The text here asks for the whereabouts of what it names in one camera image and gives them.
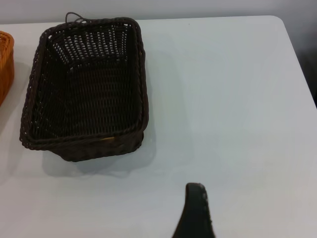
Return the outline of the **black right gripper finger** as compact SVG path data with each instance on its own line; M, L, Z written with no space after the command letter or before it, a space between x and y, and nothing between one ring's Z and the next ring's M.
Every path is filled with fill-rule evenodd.
M185 204L173 237L215 238L208 194L201 183L186 184Z

